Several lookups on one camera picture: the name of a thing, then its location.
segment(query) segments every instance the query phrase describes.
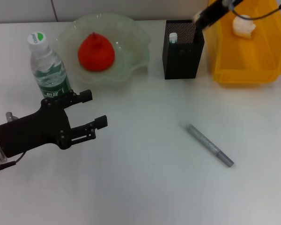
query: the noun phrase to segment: bottle label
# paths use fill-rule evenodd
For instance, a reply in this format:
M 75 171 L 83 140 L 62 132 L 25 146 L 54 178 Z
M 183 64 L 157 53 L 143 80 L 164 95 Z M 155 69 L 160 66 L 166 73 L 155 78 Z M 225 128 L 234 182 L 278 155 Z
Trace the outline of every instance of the bottle label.
M 70 82 L 66 76 L 64 81 L 60 83 L 59 85 L 56 85 L 54 87 L 43 87 L 39 85 L 39 88 L 41 89 L 41 92 L 45 98 L 53 98 L 56 96 L 60 96 L 63 93 L 67 93 L 71 89 Z

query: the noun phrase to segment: plastic bottle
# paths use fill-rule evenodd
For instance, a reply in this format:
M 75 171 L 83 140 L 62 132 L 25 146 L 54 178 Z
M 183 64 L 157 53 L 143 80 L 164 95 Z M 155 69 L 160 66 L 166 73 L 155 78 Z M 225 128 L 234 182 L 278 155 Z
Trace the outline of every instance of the plastic bottle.
M 42 32 L 31 33 L 27 38 L 31 51 L 30 65 L 32 73 L 45 98 L 52 98 L 71 89 L 65 66 L 50 48 Z

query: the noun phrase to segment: cable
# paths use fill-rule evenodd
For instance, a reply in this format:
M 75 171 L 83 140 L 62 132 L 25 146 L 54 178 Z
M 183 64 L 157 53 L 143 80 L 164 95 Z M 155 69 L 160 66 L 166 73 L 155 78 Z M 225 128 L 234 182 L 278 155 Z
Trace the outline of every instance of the cable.
M 268 14 L 265 14 L 265 15 L 262 15 L 262 16 L 259 16 L 259 17 L 247 18 L 247 17 L 244 17 L 244 16 L 238 14 L 234 9 L 231 10 L 231 12 L 232 12 L 234 15 L 236 15 L 236 16 L 238 16 L 238 17 L 244 19 L 244 20 L 261 20 L 261 19 L 264 19 L 264 18 L 268 17 L 269 15 L 272 15 L 272 14 L 278 12 L 278 11 L 280 11 L 279 8 L 275 9 L 274 11 L 272 11 L 272 12 L 270 12 L 270 13 L 268 13 Z
M 0 171 L 1 171 L 1 170 L 4 170 L 4 169 L 6 169 L 6 168 L 9 168 L 9 167 L 11 167 L 11 166 L 16 165 L 16 164 L 23 158 L 23 156 L 25 155 L 25 153 L 26 153 L 26 152 L 23 152 L 23 153 L 21 154 L 21 156 L 20 156 L 16 161 L 11 161 L 11 162 L 8 162 L 8 163 L 1 164 L 1 165 L 0 165 Z
M 233 0 L 229 0 L 229 10 L 232 11 L 232 13 L 233 13 L 234 15 L 236 15 L 236 16 L 238 16 L 238 17 L 244 19 L 244 20 L 261 20 L 261 19 L 264 19 L 264 18 L 266 18 L 266 17 L 268 17 L 268 16 L 270 16 L 270 15 L 272 15 L 272 14 L 274 14 L 274 13 L 280 11 L 280 10 L 281 10 L 281 4 L 279 5 L 279 7 L 278 7 L 277 9 L 273 10 L 272 12 L 269 12 L 268 14 L 265 14 L 265 15 L 262 15 L 262 16 L 259 16 L 259 17 L 255 17 L 255 18 L 247 18 L 247 17 L 244 17 L 244 16 L 238 14 L 238 13 L 234 10 Z
M 53 0 L 51 0 L 51 6 L 52 6 L 52 9 L 53 9 L 53 13 L 54 13 L 54 16 L 55 16 L 55 20 L 56 20 L 56 22 L 58 22 L 58 17 L 57 17 L 56 11 L 55 11 L 55 7 L 54 7 Z
M 18 163 L 22 158 L 23 156 L 26 154 L 26 152 L 23 152 L 23 154 L 21 154 L 21 156 L 15 161 L 15 163 Z

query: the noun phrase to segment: green glass bowl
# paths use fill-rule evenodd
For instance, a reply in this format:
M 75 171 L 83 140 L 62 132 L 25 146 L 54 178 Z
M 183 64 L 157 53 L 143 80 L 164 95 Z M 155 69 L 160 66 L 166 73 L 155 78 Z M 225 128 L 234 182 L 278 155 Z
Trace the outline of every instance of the green glass bowl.
M 101 72 L 84 69 L 78 61 L 78 49 L 91 33 L 105 36 L 115 51 L 113 65 Z M 149 62 L 150 37 L 132 19 L 116 14 L 86 15 L 66 27 L 53 48 L 84 83 L 122 82 L 138 67 Z

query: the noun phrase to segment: mesh pen holder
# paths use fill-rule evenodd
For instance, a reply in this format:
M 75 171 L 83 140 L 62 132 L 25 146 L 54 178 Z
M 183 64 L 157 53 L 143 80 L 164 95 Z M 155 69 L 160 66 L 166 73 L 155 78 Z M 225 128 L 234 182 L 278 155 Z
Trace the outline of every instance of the mesh pen holder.
M 177 43 L 170 43 L 170 33 L 177 33 Z M 196 78 L 204 43 L 202 30 L 192 20 L 167 20 L 163 43 L 164 78 Z

